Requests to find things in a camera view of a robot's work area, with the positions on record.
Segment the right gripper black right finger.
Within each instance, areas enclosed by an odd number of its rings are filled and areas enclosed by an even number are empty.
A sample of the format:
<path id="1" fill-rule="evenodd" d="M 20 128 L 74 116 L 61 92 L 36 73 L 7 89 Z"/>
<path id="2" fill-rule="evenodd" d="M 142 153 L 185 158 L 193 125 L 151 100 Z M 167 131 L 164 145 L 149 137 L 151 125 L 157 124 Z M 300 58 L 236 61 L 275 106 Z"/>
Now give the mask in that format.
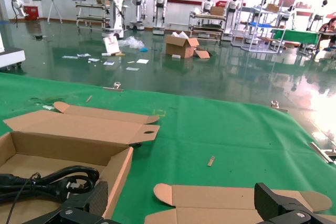
<path id="1" fill-rule="evenodd" d="M 254 206 L 262 223 L 328 223 L 298 200 L 278 195 L 263 183 L 254 186 Z"/>

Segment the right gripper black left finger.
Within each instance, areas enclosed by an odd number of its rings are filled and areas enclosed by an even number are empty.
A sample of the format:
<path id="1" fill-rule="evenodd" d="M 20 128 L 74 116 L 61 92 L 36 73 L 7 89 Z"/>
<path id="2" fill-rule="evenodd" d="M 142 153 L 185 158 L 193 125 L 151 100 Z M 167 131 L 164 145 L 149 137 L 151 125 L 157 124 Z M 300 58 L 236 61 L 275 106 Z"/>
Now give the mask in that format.
<path id="1" fill-rule="evenodd" d="M 28 224 L 110 223 L 103 214 L 108 203 L 108 183 L 99 182 L 84 194 L 70 196 L 59 208 L 28 221 Z"/>

